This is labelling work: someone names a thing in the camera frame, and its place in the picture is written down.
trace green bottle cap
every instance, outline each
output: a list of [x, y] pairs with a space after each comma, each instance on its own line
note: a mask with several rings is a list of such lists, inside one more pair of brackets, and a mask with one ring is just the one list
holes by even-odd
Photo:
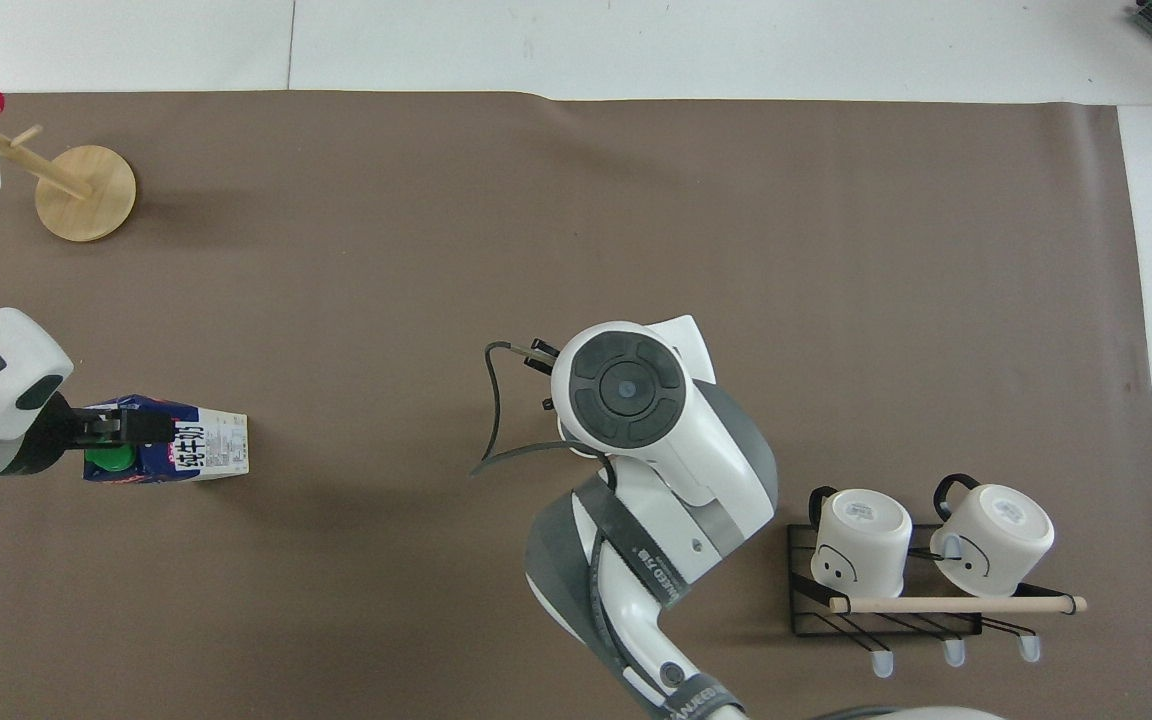
[[136, 448], [131, 445], [97, 447], [92, 450], [84, 450], [83, 457], [101, 470], [119, 473], [119, 471], [131, 468], [132, 462], [136, 462]]

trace black cable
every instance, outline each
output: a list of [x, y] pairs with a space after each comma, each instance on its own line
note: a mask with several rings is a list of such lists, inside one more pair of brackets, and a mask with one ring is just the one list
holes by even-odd
[[485, 458], [479, 462], [479, 464], [475, 465], [473, 469], [470, 470], [470, 477], [476, 477], [477, 473], [480, 473], [483, 470], [488, 469], [490, 465], [494, 465], [497, 462], [502, 460], [514, 460], [520, 455], [528, 455], [530, 452], [539, 450], [576, 450], [584, 452], [585, 455], [593, 455], [599, 462], [602, 462], [602, 470], [607, 471], [607, 487], [612, 488], [613, 492], [616, 491], [616, 468], [613, 468], [612, 461], [608, 460], [607, 455], [594, 450], [593, 447], [585, 444], [567, 441], [567, 439], [559, 439], [559, 441], [553, 442], [535, 442], [522, 447], [515, 447], [513, 450], [499, 452], [492, 457]]
[[492, 437], [488, 438], [488, 448], [483, 452], [483, 457], [480, 457], [480, 460], [486, 460], [488, 458], [488, 455], [492, 455], [492, 452], [495, 448], [497, 433], [500, 432], [500, 382], [497, 381], [495, 369], [492, 366], [492, 351], [500, 347], [509, 348], [513, 346], [503, 340], [498, 340], [495, 342], [488, 342], [488, 346], [483, 348], [483, 361], [486, 365], [488, 365], [488, 378], [492, 378], [492, 406], [494, 409], [492, 411]]
[[483, 348], [483, 363], [488, 366], [488, 378], [492, 379], [492, 435], [488, 438], [488, 447], [486, 447], [486, 450], [483, 452], [483, 457], [480, 458], [479, 464], [475, 465], [475, 469], [470, 470], [470, 477], [475, 477], [477, 473], [480, 473], [483, 470], [488, 468], [488, 465], [494, 465], [499, 461], [511, 460], [513, 457], [517, 457], [520, 455], [526, 455], [529, 452], [562, 450], [562, 448], [567, 448], [567, 450], [576, 450], [582, 452], [582, 454], [585, 455], [593, 455], [599, 462], [602, 462], [602, 470], [607, 471], [607, 486], [612, 488], [612, 491], [616, 491], [616, 469], [612, 468], [611, 460], [607, 460], [607, 455], [604, 455], [601, 452], [594, 450], [593, 447], [589, 447], [582, 442], [538, 442], [535, 445], [516, 447], [513, 448], [513, 450], [499, 452], [497, 455], [492, 455], [492, 452], [495, 449], [497, 438], [500, 433], [500, 382], [497, 380], [495, 366], [492, 364], [492, 351], [500, 350], [500, 348], [532, 357], [532, 359], [540, 361], [541, 363], [553, 364], [552, 356], [540, 355], [535, 350], [520, 350], [520, 348], [513, 346], [511, 342], [503, 340], [488, 342], [488, 344]]

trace brown tabletop mat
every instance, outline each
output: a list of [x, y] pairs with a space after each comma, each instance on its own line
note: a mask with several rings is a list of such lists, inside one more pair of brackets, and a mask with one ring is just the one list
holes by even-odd
[[[696, 316], [781, 470], [767, 530], [664, 628], [751, 717], [861, 703], [1152, 717], [1152, 400], [1117, 120], [1073, 105], [551, 103], [522, 94], [37, 94], [141, 202], [51, 237], [5, 168], [0, 306], [73, 356], [65, 395], [250, 414], [255, 470], [0, 479], [0, 717], [641, 717], [531, 597], [535, 511], [593, 468], [470, 480], [490, 340]], [[508, 361], [502, 447], [553, 437]], [[783, 525], [818, 484], [932, 521], [942, 475], [1055, 521], [1032, 579], [1091, 602], [1009, 635], [788, 634]]]

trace smiley face drawing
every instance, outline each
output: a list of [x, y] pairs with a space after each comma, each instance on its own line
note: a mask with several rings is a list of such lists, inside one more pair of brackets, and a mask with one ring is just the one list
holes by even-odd
[[937, 551], [937, 543], [933, 543], [932, 551], [943, 558], [935, 563], [940, 566], [945, 577], [957, 588], [979, 594], [980, 584], [988, 583], [987, 579], [983, 579], [990, 576], [988, 553], [972, 538], [956, 533], [945, 533], [940, 544], [942, 547]]
[[826, 588], [846, 592], [852, 583], [861, 582], [856, 564], [831, 544], [820, 544], [812, 555], [812, 578]]

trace black metal rack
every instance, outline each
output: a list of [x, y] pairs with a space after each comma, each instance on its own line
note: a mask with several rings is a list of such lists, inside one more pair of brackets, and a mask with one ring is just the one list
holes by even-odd
[[[1049, 588], [1021, 583], [1010, 598], [973, 598], [952, 590], [925, 548], [940, 524], [914, 525], [909, 561], [905, 562], [905, 593], [900, 598], [851, 598], [814, 582], [810, 560], [817, 532], [812, 525], [790, 524], [788, 575], [790, 575], [790, 629], [801, 638], [846, 637], [870, 653], [870, 665], [879, 679], [895, 670], [895, 655], [884, 639], [932, 638], [942, 643], [945, 661], [954, 667], [967, 660], [965, 638], [996, 630], [1014, 635], [1021, 659], [1037, 662], [1043, 655], [1038, 632], [988, 617], [984, 612], [1061, 612], [1074, 615], [1087, 601]], [[1030, 602], [1048, 598], [1049, 602]]]

